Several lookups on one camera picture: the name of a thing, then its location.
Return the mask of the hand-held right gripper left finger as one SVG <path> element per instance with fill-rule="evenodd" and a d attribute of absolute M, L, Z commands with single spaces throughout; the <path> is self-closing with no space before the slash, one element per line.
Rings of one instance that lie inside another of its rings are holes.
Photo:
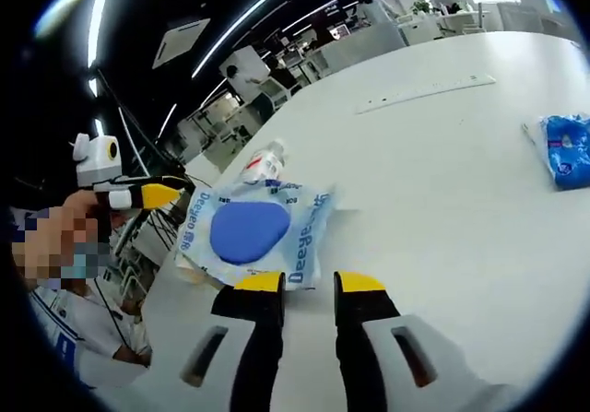
<path fill-rule="evenodd" d="M 267 411 L 282 356 L 285 276 L 215 290 L 162 273 L 144 305 L 153 348 L 147 411 Z"/>

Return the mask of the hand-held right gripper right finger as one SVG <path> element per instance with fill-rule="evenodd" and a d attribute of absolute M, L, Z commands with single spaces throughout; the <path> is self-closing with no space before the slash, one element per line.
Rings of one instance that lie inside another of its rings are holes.
<path fill-rule="evenodd" d="M 376 278 L 334 273 L 336 357 L 350 411 L 511 411 L 509 384 L 472 371 L 458 345 L 403 315 Z"/>

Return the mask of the person's left hand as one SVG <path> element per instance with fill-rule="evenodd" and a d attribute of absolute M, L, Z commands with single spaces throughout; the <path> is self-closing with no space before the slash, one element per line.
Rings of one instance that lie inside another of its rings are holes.
<path fill-rule="evenodd" d="M 87 218 L 99 207 L 96 194 L 89 190 L 79 190 L 69 195 L 60 206 L 48 209 L 48 217 Z"/>

